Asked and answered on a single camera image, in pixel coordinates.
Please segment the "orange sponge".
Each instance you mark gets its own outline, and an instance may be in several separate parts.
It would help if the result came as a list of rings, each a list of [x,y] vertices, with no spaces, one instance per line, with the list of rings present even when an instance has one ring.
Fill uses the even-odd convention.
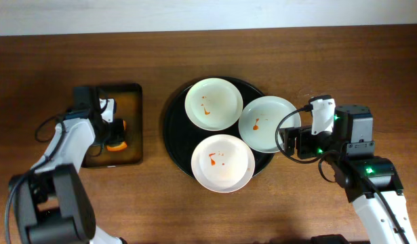
[[[118,152],[118,151],[122,151],[122,150],[125,150],[126,148],[127,148],[127,143],[126,143],[126,141],[121,145],[121,146],[109,146],[108,145],[108,140],[105,142],[105,145],[106,145],[106,149],[107,149],[107,151],[110,151],[110,152]]]

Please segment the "pale green plate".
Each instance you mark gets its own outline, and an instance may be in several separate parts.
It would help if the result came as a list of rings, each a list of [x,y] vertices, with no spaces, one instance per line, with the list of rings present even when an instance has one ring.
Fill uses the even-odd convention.
[[[239,135],[252,149],[261,153],[277,153],[275,130],[279,122],[297,108],[284,98],[263,96],[251,101],[239,118]]]

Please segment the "white plate bottom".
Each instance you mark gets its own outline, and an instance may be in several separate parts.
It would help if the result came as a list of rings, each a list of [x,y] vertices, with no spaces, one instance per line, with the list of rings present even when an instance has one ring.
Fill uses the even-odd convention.
[[[191,169],[204,188],[218,193],[235,192],[253,177],[254,154],[241,139],[218,134],[201,141],[193,151]]]

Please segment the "white plate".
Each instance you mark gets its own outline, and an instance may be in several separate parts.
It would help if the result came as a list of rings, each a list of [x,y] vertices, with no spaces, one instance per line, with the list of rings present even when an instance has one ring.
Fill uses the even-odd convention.
[[[221,78],[196,82],[185,95],[187,117],[197,127],[220,131],[238,121],[243,110],[243,97],[238,88]]]
[[[235,192],[253,177],[254,154],[241,139],[218,134],[201,141],[193,151],[191,169],[204,188],[218,193]]]

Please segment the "white plate top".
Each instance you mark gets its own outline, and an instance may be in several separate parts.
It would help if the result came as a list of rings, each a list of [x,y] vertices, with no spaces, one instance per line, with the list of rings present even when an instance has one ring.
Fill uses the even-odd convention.
[[[238,88],[221,78],[196,82],[185,95],[187,117],[197,127],[220,131],[238,121],[243,110],[243,97]]]

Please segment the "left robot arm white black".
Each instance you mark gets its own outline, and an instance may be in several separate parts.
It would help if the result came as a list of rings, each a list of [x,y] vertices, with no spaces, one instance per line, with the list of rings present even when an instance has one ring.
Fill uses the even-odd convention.
[[[47,149],[28,171],[9,181],[5,206],[5,240],[11,241],[9,214],[14,213],[22,243],[124,243],[96,223],[79,177],[91,146],[111,137],[116,102],[100,87],[73,90],[73,106],[52,116],[56,122]]]

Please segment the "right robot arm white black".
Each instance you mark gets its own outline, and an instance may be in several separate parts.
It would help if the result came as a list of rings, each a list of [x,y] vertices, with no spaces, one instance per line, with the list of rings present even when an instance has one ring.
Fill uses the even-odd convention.
[[[315,100],[282,118],[275,144],[296,163],[331,166],[370,243],[416,243],[397,170],[374,154],[373,122],[366,106]]]

